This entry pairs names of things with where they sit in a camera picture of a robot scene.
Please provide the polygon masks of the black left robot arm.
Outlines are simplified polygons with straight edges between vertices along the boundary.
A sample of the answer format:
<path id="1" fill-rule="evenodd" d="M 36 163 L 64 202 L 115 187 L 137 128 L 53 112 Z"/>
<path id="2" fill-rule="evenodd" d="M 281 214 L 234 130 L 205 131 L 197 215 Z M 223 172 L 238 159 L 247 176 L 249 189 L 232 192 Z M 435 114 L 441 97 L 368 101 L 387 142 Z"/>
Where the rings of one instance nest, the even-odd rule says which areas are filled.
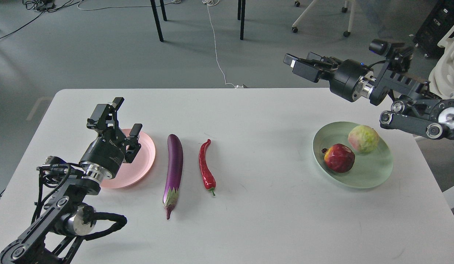
<path id="1" fill-rule="evenodd" d="M 87 120 L 96 131 L 77 164 L 48 157 L 39 172 L 39 195 L 32 224 L 0 252 L 0 264 L 69 264 L 83 241 L 117 232 L 127 224 L 121 214 L 96 212 L 84 203 L 98 195 L 104 179 L 113 179 L 124 163 L 132 163 L 141 149 L 141 124 L 129 135 L 119 127 L 117 112 L 123 97 L 98 104 Z"/>

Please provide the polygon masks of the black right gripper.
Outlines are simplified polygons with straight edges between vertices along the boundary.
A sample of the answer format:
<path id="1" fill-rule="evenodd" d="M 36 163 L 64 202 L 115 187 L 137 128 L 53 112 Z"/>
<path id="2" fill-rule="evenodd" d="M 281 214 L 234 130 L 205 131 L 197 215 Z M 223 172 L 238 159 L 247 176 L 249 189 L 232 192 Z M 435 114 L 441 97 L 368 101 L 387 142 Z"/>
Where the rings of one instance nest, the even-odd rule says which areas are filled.
<path id="1" fill-rule="evenodd" d="M 371 72 L 361 62 L 347 59 L 340 64 L 340 59 L 320 56 L 314 52 L 309 52 L 305 59 L 285 54 L 284 63 L 292 68 L 292 73 L 314 83 L 323 79 L 325 73 L 337 69 L 331 74 L 330 91 L 349 102 L 355 102 L 360 97 L 355 87 L 361 77 Z"/>

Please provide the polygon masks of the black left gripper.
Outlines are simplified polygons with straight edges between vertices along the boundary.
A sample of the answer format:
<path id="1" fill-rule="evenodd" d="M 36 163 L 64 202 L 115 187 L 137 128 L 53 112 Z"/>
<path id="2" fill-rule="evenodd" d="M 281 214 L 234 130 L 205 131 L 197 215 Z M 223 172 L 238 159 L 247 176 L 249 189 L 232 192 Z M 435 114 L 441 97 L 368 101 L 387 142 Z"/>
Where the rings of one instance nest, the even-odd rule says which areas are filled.
<path id="1" fill-rule="evenodd" d="M 123 97 L 115 97 L 111 103 L 97 104 L 86 127 L 99 133 L 81 157 L 79 165 L 87 168 L 95 165 L 103 168 L 105 177 L 113 179 L 121 164 L 131 164 L 141 149 L 139 134 L 142 124 L 134 124 L 126 137 L 119 129 L 117 112 L 124 102 Z"/>

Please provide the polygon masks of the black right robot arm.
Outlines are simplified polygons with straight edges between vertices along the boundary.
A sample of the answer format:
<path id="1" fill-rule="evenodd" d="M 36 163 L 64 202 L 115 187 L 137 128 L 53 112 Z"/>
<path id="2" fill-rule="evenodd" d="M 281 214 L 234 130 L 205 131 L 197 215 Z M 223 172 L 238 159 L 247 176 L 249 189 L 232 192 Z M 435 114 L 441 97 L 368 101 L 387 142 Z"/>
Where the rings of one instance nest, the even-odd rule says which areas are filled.
<path id="1" fill-rule="evenodd" d="M 377 106 L 389 96 L 391 108 L 379 117 L 384 129 L 401 130 L 431 140 L 454 140 L 454 99 L 439 97 L 430 91 L 428 80 L 408 72 L 414 48 L 403 42 L 374 39 L 369 50 L 384 57 L 377 75 L 362 62 L 313 52 L 305 59 L 286 54 L 284 63 L 306 80 L 328 81 L 330 91 L 349 102 L 367 98 Z"/>

